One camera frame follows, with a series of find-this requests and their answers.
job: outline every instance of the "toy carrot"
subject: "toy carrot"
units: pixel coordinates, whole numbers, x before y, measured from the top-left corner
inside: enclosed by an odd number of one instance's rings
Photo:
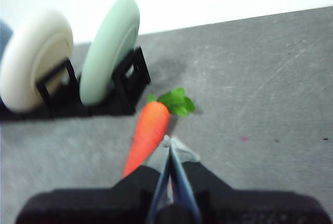
[[[184,88],[176,88],[158,99],[154,94],[149,94],[147,104],[142,109],[136,125],[123,177],[140,166],[163,140],[170,113],[187,116],[188,112],[192,111],[195,111],[195,105],[185,96]]]

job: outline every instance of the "scratch mark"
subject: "scratch mark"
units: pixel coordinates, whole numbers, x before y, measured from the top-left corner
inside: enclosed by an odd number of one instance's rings
[[[262,88],[265,87],[265,85],[271,81],[286,65],[288,65],[289,63],[291,63],[292,61],[294,61],[295,59],[297,59],[302,53],[304,53],[307,49],[309,49],[310,47],[312,47],[314,44],[316,44],[319,40],[321,40],[321,38],[318,38],[317,40],[315,40],[312,44],[308,45],[307,48],[301,50],[297,55],[295,55],[294,57],[292,57],[291,59],[289,59],[287,62],[285,62],[276,72],[274,72],[259,88],[258,90],[255,91],[254,94],[252,94],[249,99],[245,102],[245,104],[243,105],[243,107],[241,108],[241,110],[238,113],[238,117],[241,117],[246,109],[246,107],[249,105],[249,103],[257,96],[257,94],[262,90]]]

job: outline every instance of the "concrete surface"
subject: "concrete surface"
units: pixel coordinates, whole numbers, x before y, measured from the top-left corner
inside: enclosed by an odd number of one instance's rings
[[[333,7],[140,36],[161,94],[184,86],[198,111],[171,135],[238,189],[316,197],[333,217]],[[74,56],[84,57],[87,45]],[[1,123],[1,223],[33,194],[111,187],[138,114]]]

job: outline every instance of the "white disc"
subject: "white disc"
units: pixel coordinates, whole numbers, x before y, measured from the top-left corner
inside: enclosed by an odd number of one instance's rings
[[[45,11],[15,30],[1,66],[1,96],[8,109],[27,112],[42,104],[35,83],[57,64],[70,57],[73,35],[66,18],[57,11]],[[63,72],[47,89],[54,93]]]

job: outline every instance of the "pink spot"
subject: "pink spot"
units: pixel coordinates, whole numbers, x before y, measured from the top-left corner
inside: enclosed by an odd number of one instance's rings
[[[248,141],[250,141],[250,139],[248,137],[241,137],[240,140],[242,142],[248,142]]]

